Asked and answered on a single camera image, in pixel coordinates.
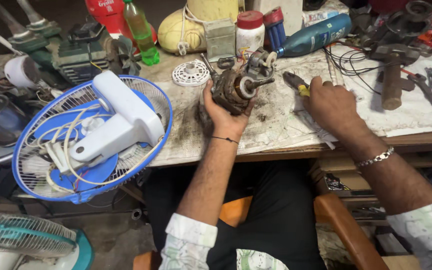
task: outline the orange chair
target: orange chair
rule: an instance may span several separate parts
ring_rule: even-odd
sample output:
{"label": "orange chair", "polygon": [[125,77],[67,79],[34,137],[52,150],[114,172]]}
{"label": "orange chair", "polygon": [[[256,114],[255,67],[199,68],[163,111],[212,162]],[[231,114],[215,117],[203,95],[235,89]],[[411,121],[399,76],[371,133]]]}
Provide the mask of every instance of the orange chair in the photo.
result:
{"label": "orange chair", "polygon": [[[246,220],[252,196],[225,203],[219,218],[226,224],[237,227]],[[314,213],[319,223],[329,223],[339,236],[359,270],[389,270],[375,246],[369,241],[343,202],[333,193],[317,196]],[[157,252],[138,255],[133,261],[133,270],[153,270],[161,264]]]}

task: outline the green plastic bottle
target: green plastic bottle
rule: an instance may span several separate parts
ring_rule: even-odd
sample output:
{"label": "green plastic bottle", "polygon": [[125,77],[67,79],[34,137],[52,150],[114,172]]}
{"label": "green plastic bottle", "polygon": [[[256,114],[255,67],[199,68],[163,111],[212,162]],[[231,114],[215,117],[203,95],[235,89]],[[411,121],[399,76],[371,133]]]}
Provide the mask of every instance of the green plastic bottle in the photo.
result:
{"label": "green plastic bottle", "polygon": [[146,20],[145,13],[133,4],[133,0],[124,1],[124,19],[141,51],[142,61],[152,66],[159,63],[159,52],[153,42],[153,34]]}

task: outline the black trousers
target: black trousers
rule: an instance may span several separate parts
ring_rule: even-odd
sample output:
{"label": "black trousers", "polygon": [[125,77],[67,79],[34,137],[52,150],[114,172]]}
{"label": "black trousers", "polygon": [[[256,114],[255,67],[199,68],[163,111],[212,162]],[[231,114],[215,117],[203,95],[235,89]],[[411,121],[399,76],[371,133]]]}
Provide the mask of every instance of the black trousers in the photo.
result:
{"label": "black trousers", "polygon": [[[265,252],[290,270],[326,269],[319,255],[307,167],[298,168],[293,160],[234,165],[225,202],[248,195],[253,199],[246,221],[237,228],[218,221],[216,243],[207,257],[210,269],[235,270],[236,249]],[[164,248],[166,226],[194,172],[195,167],[159,169],[143,186],[158,251]]]}

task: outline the silver chain bracelet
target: silver chain bracelet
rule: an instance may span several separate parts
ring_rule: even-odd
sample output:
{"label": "silver chain bracelet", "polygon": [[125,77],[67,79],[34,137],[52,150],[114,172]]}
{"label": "silver chain bracelet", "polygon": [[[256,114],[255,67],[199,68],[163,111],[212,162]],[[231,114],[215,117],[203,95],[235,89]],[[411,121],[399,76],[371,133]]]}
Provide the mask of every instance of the silver chain bracelet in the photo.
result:
{"label": "silver chain bracelet", "polygon": [[394,147],[390,146],[389,149],[386,152],[382,153],[381,155],[379,155],[379,156],[377,156],[377,157],[375,157],[373,159],[367,160],[367,161],[356,163],[355,165],[356,165],[357,168],[368,166],[368,165],[371,165],[371,164],[373,164],[375,162],[380,162],[380,161],[383,161],[383,160],[387,159],[394,152],[395,152]]}

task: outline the red lid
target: red lid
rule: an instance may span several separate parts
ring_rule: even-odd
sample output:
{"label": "red lid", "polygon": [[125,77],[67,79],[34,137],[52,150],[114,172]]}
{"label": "red lid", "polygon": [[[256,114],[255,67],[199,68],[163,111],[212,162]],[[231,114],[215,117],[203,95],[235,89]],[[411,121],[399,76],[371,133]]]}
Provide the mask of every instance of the red lid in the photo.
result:
{"label": "red lid", "polygon": [[263,24],[263,14],[256,10],[249,10],[237,16],[237,27],[242,29],[255,29]]}
{"label": "red lid", "polygon": [[272,25],[283,19],[284,17],[283,17],[283,11],[281,10],[281,7],[273,8],[271,11],[267,12],[263,17],[265,26]]}

